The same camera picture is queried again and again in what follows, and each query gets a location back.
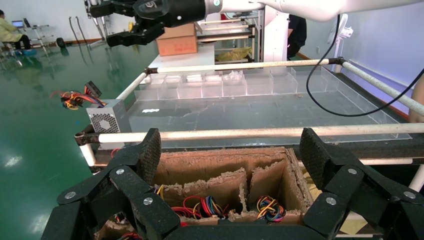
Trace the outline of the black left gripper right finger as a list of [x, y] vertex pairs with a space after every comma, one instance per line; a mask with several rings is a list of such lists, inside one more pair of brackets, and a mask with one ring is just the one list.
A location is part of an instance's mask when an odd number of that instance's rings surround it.
[[424, 237], [424, 197], [368, 168], [350, 151], [304, 128], [301, 160], [321, 191], [303, 217], [305, 226], [332, 240], [350, 212], [382, 231], [385, 240]]

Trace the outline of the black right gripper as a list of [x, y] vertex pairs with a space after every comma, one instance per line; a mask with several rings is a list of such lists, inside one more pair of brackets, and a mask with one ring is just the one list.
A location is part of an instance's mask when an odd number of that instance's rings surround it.
[[94, 18], [111, 14], [135, 17], [131, 31], [109, 35], [109, 47], [147, 45], [165, 33], [164, 27], [174, 28], [201, 20], [206, 15], [203, 0], [105, 0], [89, 8]]

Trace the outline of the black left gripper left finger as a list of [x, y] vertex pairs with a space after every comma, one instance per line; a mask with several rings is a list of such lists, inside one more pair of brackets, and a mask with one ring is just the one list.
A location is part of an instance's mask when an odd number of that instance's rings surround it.
[[143, 239], [165, 239], [181, 221], [152, 187], [160, 157], [160, 132], [151, 128], [141, 143], [120, 150], [102, 171], [57, 197], [42, 239], [92, 240], [117, 213]]

